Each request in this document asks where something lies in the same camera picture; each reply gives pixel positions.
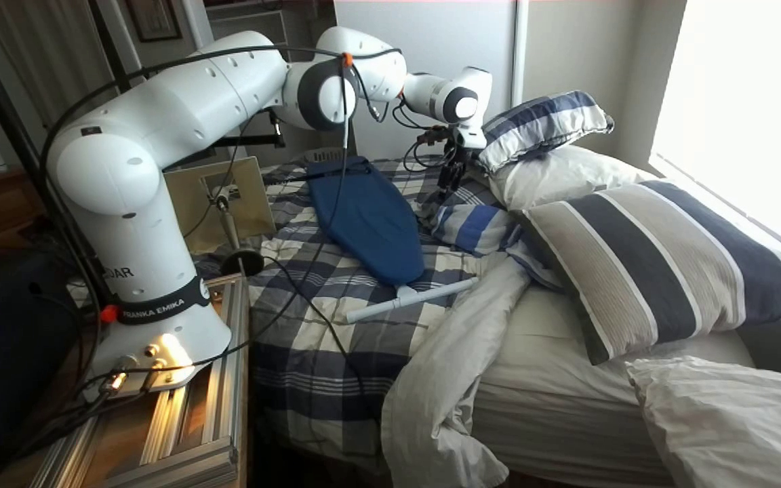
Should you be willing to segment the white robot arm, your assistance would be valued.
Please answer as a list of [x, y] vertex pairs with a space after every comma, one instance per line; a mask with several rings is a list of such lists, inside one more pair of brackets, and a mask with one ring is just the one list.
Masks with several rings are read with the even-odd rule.
[[231, 347], [181, 236], [168, 174], [208, 162], [261, 111], [337, 130], [360, 105], [402, 103], [482, 149], [487, 97], [487, 69], [415, 74], [402, 49], [353, 27], [324, 30], [305, 63], [243, 30], [67, 121], [46, 168], [117, 307], [88, 383], [106, 389], [141, 372], [149, 389], [170, 389]]

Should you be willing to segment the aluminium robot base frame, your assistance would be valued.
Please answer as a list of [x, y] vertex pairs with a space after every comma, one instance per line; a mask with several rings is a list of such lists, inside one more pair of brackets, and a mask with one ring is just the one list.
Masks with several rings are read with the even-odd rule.
[[29, 488], [243, 488], [250, 350], [227, 353], [186, 388], [99, 418], [46, 449]]

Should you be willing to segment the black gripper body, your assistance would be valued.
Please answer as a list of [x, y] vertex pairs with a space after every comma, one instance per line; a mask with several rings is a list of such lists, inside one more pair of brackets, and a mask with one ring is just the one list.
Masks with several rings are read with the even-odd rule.
[[463, 144], [459, 130], [434, 124], [419, 135], [422, 144], [442, 144], [445, 162], [440, 168], [440, 186], [452, 191], [478, 160], [478, 149]]

